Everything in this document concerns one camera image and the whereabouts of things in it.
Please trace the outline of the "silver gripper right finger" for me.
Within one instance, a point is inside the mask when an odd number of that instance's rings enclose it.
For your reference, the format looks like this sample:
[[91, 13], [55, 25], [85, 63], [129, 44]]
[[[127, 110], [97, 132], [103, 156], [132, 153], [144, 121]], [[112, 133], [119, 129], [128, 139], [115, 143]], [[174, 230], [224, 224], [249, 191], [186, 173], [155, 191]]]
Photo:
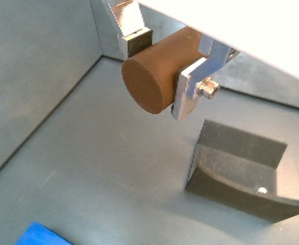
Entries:
[[195, 110], [199, 97], [211, 100], [220, 88], [212, 80], [214, 74], [239, 55], [239, 52], [214, 38], [203, 35], [198, 50], [202, 58], [184, 68], [178, 76], [172, 118], [183, 120]]

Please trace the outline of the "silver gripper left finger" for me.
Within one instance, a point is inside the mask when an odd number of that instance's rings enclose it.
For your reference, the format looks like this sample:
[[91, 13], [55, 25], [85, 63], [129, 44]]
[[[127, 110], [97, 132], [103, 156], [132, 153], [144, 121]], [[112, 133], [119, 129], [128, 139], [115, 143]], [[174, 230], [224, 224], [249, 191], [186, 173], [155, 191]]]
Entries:
[[129, 58], [152, 45], [152, 30], [144, 25], [135, 0], [109, 0], [108, 13], [116, 28], [123, 57]]

